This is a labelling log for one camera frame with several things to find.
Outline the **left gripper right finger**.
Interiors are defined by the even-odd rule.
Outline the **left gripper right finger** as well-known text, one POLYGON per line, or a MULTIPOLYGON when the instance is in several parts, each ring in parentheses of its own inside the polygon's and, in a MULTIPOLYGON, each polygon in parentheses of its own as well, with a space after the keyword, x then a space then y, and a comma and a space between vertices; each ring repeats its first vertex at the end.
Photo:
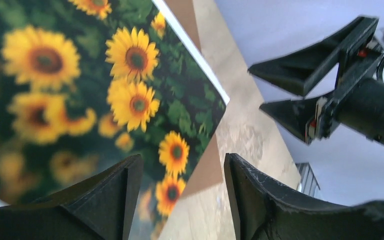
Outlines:
POLYGON ((224 175, 238 240, 384 240, 384 200, 339 205, 303 194, 227 153, 224 175))

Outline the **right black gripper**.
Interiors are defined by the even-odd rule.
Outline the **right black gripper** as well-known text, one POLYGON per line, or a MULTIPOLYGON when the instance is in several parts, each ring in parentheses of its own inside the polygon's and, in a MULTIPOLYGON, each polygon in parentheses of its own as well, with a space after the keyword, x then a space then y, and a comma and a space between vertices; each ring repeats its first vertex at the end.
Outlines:
POLYGON ((259 109, 307 145, 342 124, 384 146, 384 43, 375 35, 378 22, 358 16, 315 44, 251 65, 251 75, 302 97, 339 65, 333 91, 265 102, 259 109))

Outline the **brown backing board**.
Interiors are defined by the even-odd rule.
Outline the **brown backing board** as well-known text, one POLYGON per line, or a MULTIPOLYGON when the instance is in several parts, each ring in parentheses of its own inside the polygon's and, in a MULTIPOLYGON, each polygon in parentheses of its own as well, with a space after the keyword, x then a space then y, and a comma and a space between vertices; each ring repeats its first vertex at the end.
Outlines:
MULTIPOLYGON (((167 0, 165 2, 188 34, 198 52, 201 52, 198 26, 192 0, 167 0)), ((222 167, 216 135, 208 146, 191 174, 181 198, 185 199, 223 181, 222 167)))

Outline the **sunflower photo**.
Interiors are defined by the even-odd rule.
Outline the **sunflower photo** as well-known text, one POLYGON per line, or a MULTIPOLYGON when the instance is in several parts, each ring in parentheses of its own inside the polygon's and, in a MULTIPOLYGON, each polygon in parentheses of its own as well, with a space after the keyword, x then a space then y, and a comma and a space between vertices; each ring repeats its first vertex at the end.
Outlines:
POLYGON ((140 155, 127 240, 156 240, 228 102, 163 0, 0 0, 0 207, 140 155))

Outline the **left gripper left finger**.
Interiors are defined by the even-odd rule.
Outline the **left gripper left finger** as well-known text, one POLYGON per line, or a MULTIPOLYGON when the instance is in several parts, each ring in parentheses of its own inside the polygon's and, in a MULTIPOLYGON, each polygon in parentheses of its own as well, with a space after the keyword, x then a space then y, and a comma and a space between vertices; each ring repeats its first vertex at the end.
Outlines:
POLYGON ((0 240, 128 239, 143 165, 131 155, 31 203, 0 207, 0 240))

